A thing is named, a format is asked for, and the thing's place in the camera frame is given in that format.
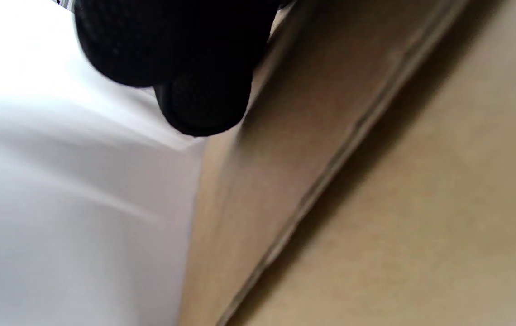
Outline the person's left hand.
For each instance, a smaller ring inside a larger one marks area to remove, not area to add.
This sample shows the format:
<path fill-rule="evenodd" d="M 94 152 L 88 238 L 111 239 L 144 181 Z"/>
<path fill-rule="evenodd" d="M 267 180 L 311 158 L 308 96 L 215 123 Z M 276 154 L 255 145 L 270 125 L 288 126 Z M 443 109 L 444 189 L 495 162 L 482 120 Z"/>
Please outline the person's left hand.
<path fill-rule="evenodd" d="M 76 35 L 113 82 L 152 87 L 167 122 L 208 137 L 239 124 L 286 0 L 76 0 Z"/>

